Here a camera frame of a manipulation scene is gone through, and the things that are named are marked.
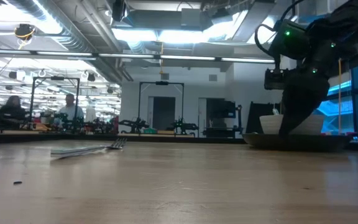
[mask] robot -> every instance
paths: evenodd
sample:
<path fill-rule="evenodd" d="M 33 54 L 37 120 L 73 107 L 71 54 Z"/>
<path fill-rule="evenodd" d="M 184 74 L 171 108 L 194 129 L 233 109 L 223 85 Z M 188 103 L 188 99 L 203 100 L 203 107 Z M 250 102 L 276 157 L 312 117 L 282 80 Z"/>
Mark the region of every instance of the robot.
<path fill-rule="evenodd" d="M 266 70 L 265 89 L 283 90 L 284 115 L 279 135 L 285 137 L 301 124 L 325 99 L 328 80 L 338 76 L 331 70 L 340 58 L 354 54 L 358 42 L 358 0 L 348 0 L 329 16 L 312 22 L 308 27 L 285 19 L 297 4 L 295 1 L 284 12 L 274 27 L 261 24 L 255 31 L 255 42 L 260 50 L 275 60 L 275 69 Z M 258 29 L 266 27 L 277 32 L 270 48 L 263 48 L 258 40 Z M 280 69 L 280 56 L 301 61 L 292 70 Z"/>

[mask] computer monitor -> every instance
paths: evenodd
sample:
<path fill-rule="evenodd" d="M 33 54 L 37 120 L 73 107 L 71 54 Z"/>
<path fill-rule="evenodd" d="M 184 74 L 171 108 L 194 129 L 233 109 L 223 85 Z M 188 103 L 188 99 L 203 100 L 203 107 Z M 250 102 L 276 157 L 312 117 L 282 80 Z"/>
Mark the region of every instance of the computer monitor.
<path fill-rule="evenodd" d="M 212 108 L 213 118 L 236 118 L 236 103 L 233 101 L 218 101 Z"/>

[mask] white bowl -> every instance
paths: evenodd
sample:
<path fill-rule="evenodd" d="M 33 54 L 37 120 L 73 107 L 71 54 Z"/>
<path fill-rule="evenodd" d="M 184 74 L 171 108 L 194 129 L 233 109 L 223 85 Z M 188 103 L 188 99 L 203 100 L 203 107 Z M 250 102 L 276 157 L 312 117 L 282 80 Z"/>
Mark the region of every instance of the white bowl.
<path fill-rule="evenodd" d="M 278 134 L 280 130 L 283 115 L 268 115 L 259 118 L 264 134 Z M 306 118 L 298 127 L 290 132 L 290 134 L 321 134 L 324 116 L 312 114 Z"/>

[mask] door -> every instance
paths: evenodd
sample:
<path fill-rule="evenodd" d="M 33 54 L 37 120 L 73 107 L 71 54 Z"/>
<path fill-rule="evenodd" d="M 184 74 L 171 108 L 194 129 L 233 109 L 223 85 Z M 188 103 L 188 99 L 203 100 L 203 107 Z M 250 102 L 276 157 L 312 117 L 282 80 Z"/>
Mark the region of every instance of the door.
<path fill-rule="evenodd" d="M 175 122 L 175 97 L 154 97 L 153 128 L 166 130 Z"/>
<path fill-rule="evenodd" d="M 153 128 L 153 110 L 154 110 L 154 97 L 149 97 L 149 105 L 147 107 L 147 122 L 150 128 Z"/>
<path fill-rule="evenodd" d="M 206 119 L 206 98 L 198 98 L 198 137 L 205 138 L 203 134 L 204 129 L 207 127 Z"/>

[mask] table surface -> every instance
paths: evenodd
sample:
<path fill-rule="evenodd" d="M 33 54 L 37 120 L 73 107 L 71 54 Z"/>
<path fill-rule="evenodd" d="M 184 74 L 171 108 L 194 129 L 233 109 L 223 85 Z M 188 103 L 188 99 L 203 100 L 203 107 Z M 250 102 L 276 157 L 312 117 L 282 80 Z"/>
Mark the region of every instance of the table surface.
<path fill-rule="evenodd" d="M 358 223 L 358 152 L 128 142 L 50 158 L 99 144 L 0 144 L 0 223 Z"/>

